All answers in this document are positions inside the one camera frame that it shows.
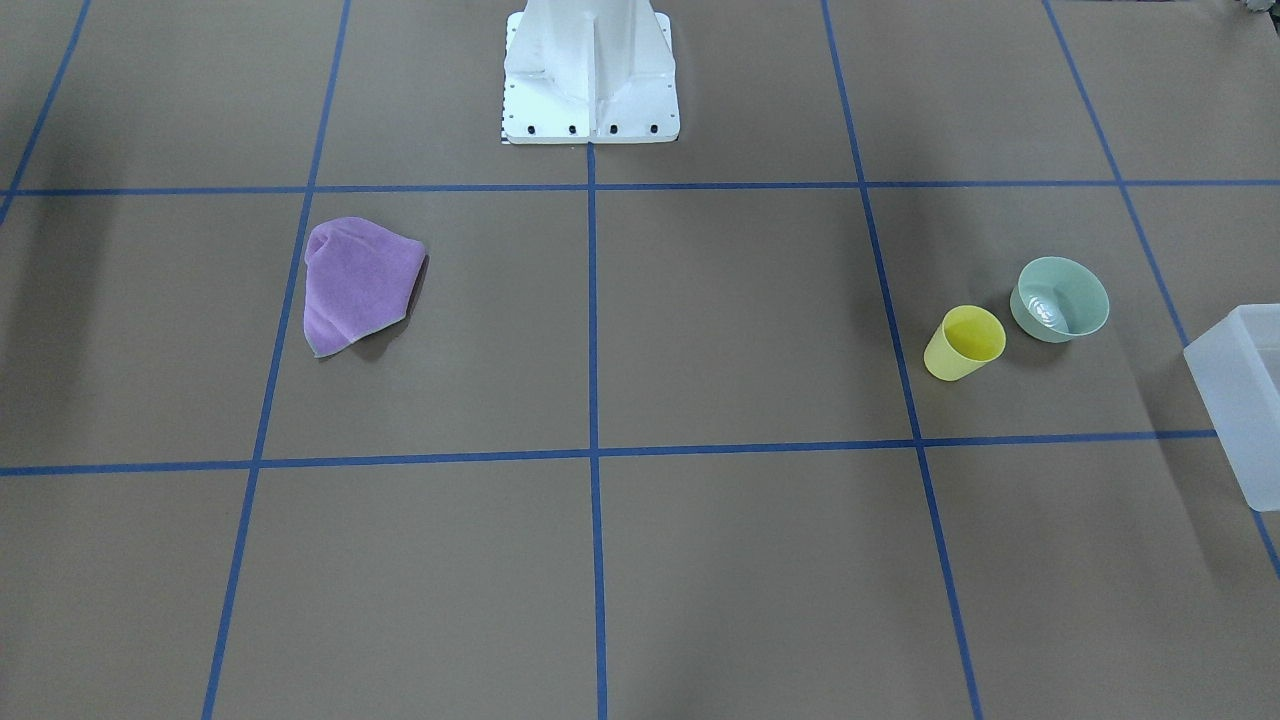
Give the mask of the purple cloth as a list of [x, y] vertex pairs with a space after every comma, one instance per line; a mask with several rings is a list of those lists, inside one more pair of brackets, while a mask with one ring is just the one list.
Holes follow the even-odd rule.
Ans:
[[330, 357], [410, 314], [428, 246], [360, 217], [315, 225], [303, 249], [303, 337]]

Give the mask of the yellow plastic cup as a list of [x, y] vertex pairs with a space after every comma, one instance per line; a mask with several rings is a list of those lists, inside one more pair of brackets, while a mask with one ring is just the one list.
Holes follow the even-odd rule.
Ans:
[[1007, 334], [1002, 322], [977, 305], [950, 309], [923, 355], [925, 369], [940, 380], [955, 382], [1002, 356]]

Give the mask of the green plastic bowl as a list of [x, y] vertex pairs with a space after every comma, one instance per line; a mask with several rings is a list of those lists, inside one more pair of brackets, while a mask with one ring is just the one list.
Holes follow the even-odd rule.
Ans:
[[1046, 343], [1087, 337], [1110, 319], [1110, 296], [1100, 278], [1068, 258], [1044, 256], [1020, 270], [1010, 293], [1016, 325]]

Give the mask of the translucent plastic box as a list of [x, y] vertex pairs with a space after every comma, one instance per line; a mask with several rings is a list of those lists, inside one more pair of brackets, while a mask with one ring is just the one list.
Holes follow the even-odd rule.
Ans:
[[1279, 306], [1233, 309], [1184, 357], [1247, 505], [1279, 510]]

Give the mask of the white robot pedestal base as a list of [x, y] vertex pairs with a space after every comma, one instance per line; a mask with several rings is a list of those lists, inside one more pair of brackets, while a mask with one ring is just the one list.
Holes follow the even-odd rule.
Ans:
[[680, 137], [672, 23], [652, 3], [529, 1], [508, 15], [504, 41], [504, 142]]

